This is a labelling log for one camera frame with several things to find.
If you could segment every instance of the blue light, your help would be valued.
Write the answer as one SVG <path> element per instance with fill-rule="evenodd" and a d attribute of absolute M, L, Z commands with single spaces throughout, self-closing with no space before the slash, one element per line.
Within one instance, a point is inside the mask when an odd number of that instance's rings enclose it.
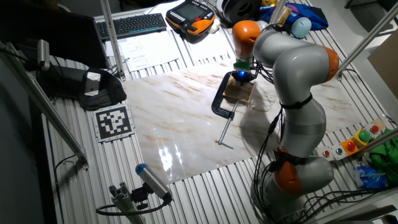
<path fill-rule="evenodd" d="M 243 76 L 244 76 L 244 74 L 246 74 L 246 72 L 245 72 L 245 71 L 239 71 L 239 77 L 243 77 Z"/>

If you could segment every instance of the green object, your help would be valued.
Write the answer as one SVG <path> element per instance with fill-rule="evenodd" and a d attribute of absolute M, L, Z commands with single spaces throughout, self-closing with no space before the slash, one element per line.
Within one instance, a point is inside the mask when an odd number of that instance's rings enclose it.
<path fill-rule="evenodd" d="M 235 70 L 246 70 L 250 71 L 251 68 L 251 62 L 242 62 L 238 60 L 236 63 L 234 63 L 234 68 Z"/>
<path fill-rule="evenodd" d="M 359 138 L 362 141 L 369 141 L 371 139 L 371 135 L 368 131 L 362 130 L 359 132 Z"/>
<path fill-rule="evenodd" d="M 398 185 L 398 138 L 391 139 L 370 152 L 372 164 L 379 173 L 385 173 L 391 185 Z"/>

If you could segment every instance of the cardboard box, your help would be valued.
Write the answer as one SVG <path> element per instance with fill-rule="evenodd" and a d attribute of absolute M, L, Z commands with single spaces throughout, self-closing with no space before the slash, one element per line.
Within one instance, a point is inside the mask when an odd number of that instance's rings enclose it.
<path fill-rule="evenodd" d="M 398 99 L 398 31 L 391 34 L 368 60 Z"/>

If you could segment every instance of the metal pole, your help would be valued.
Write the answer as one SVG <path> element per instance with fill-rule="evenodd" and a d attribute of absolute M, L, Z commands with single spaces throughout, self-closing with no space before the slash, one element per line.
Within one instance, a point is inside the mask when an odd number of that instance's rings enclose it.
<path fill-rule="evenodd" d="M 269 21 L 269 25 L 278 23 L 279 16 L 282 14 L 282 10 L 286 4 L 287 0 L 278 1 L 278 5 L 276 5 L 274 13 L 272 13 L 272 17 Z"/>
<path fill-rule="evenodd" d="M 365 37 L 361 43 L 359 43 L 356 48 L 346 57 L 346 59 L 341 63 L 337 74 L 340 74 L 347 66 L 365 49 L 366 46 L 372 42 L 372 40 L 379 35 L 380 31 L 398 14 L 398 2 L 395 6 L 380 20 L 379 23 L 370 31 L 369 35 Z"/>
<path fill-rule="evenodd" d="M 18 54 L 12 44 L 7 44 L 7 50 L 12 53 Z M 9 54 L 2 53 L 0 57 L 3 59 L 9 70 L 18 79 L 19 83 L 25 88 L 27 94 L 32 98 L 35 104 L 40 108 L 41 112 L 51 122 L 53 127 L 61 135 L 62 139 L 68 144 L 70 149 L 76 154 L 83 164 L 83 168 L 88 168 L 87 156 L 80 145 L 77 143 L 75 137 L 62 122 L 58 113 L 54 110 L 50 100 L 47 98 L 43 89 L 37 83 L 36 79 L 32 77 L 27 71 L 21 61 Z"/>
<path fill-rule="evenodd" d="M 234 108 L 232 109 L 232 112 L 235 112 L 235 111 L 236 111 L 236 107 L 238 106 L 238 103 L 239 103 L 239 100 L 235 103 Z M 217 140 L 217 139 L 216 139 L 216 143 L 218 143 L 219 145 L 226 146 L 226 147 L 228 147 L 228 148 L 230 148 L 230 149 L 234 149 L 234 147 L 231 147 L 231 146 L 229 146 L 229 145 L 223 143 L 223 140 L 224 140 L 226 131 L 228 130 L 228 127 L 229 127 L 229 124 L 231 124 L 231 121 L 232 121 L 232 118 L 228 118 L 228 120 L 227 120 L 227 122 L 226 122 L 226 125 L 225 125 L 225 127 L 224 127 L 224 130 L 223 130 L 223 132 L 221 133 L 220 140 Z"/>
<path fill-rule="evenodd" d="M 116 38 L 116 31 L 114 29 L 112 12 L 109 6 L 109 1 L 108 0 L 99 0 L 99 1 L 101 2 L 102 13 L 104 14 L 106 27 L 108 28 L 109 37 L 111 39 L 110 41 L 113 49 L 114 59 L 116 60 L 116 66 L 118 68 L 120 79 L 122 81 L 126 81 L 126 76 L 124 75 L 122 57 L 120 56 L 119 45 L 118 45 L 118 40 Z"/>
<path fill-rule="evenodd" d="M 369 144 L 359 148 L 359 152 L 355 154 L 356 157 L 362 156 L 366 152 L 369 152 L 370 150 L 374 149 L 375 147 L 380 146 L 381 144 L 384 144 L 387 141 L 390 141 L 393 138 L 398 137 L 398 128 L 395 128 L 388 134 L 383 134 L 382 136 L 378 137 L 377 139 L 371 141 Z"/>

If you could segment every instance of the wooden block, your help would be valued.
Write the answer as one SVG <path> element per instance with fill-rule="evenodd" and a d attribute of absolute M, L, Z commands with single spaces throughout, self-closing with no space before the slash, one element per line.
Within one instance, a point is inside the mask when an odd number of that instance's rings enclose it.
<path fill-rule="evenodd" d="M 254 85 L 254 82 L 243 83 L 242 85 L 241 82 L 236 81 L 234 77 L 230 76 L 223 96 L 247 104 L 250 102 Z"/>

